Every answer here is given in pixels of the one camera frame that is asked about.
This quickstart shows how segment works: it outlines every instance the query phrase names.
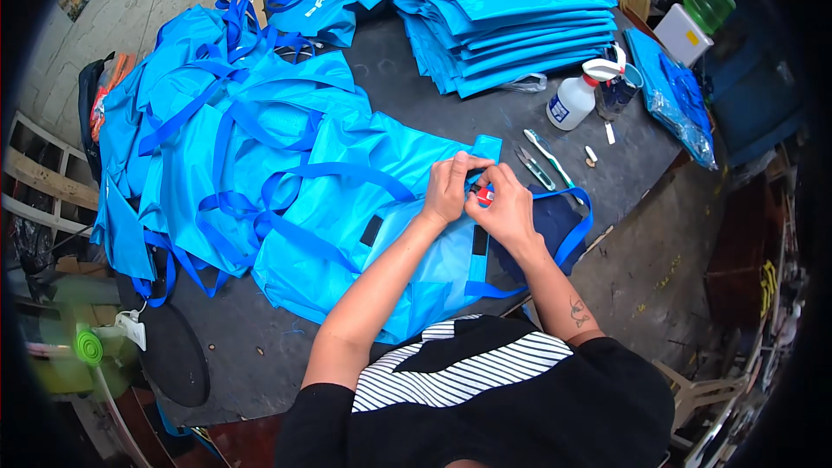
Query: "concrete wall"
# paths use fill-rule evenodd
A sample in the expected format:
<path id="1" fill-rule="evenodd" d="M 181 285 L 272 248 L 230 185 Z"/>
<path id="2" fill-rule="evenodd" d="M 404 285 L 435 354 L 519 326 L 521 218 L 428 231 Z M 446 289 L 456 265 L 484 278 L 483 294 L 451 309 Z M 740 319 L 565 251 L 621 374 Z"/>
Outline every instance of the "concrete wall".
<path id="1" fill-rule="evenodd" d="M 36 45 L 19 108 L 35 123 L 81 147 L 78 73 L 111 51 L 153 49 L 162 24 L 196 4 L 215 0 L 91 0 L 75 23 L 54 5 Z"/>

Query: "green water bottle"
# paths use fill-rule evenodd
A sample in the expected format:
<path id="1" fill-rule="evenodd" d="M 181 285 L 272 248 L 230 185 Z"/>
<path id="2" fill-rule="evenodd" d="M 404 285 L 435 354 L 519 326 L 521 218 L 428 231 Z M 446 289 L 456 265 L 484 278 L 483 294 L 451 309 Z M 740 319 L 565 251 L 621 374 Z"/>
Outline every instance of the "green water bottle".
<path id="1" fill-rule="evenodd" d="M 706 35 L 713 35 L 725 18 L 736 9 L 734 0 L 682 0 L 685 11 L 702 28 Z"/>

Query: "white spray bottle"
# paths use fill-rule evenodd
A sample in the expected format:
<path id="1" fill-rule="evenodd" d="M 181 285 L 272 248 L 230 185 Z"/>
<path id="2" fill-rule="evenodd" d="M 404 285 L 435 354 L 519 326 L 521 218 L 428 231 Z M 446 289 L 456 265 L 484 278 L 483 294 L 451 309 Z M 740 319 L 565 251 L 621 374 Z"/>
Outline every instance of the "white spray bottle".
<path id="1" fill-rule="evenodd" d="M 595 58 L 583 63 L 583 76 L 566 78 L 557 88 L 557 93 L 546 107 L 546 116 L 560 130 L 572 130 L 595 109 L 594 89 L 600 82 L 606 82 L 624 74 L 627 56 L 624 49 L 613 44 L 618 62 Z"/>

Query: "black t-shirt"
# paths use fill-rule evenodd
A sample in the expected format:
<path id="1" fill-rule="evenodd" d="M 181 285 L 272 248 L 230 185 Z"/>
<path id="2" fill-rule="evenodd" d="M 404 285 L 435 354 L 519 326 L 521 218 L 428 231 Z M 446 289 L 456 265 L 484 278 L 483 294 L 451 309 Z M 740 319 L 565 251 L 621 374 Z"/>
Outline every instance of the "black t-shirt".
<path id="1" fill-rule="evenodd" d="M 659 371 L 612 338 L 575 348 L 529 322 L 462 317 L 385 354 L 355 392 L 303 389 L 276 465 L 652 468 L 673 412 Z"/>

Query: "hand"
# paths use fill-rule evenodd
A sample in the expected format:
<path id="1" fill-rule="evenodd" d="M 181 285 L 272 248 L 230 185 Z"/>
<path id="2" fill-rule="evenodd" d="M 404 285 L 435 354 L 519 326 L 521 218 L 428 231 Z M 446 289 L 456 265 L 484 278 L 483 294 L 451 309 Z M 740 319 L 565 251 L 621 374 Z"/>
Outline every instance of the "hand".
<path id="1" fill-rule="evenodd" d="M 465 176 L 469 170 L 494 165 L 493 159 L 469 156 L 463 151 L 451 159 L 437 161 L 430 167 L 428 193 L 421 215 L 444 228 L 459 218 L 465 203 Z"/>
<path id="2" fill-rule="evenodd" d="M 486 169 L 477 180 L 483 188 L 489 183 L 494 185 L 491 205 L 483 208 L 477 196 L 469 192 L 465 212 L 504 245 L 518 262 L 522 255 L 539 252 L 540 246 L 546 252 L 543 236 L 534 230 L 532 193 L 528 188 L 517 181 L 517 176 L 504 162 Z"/>

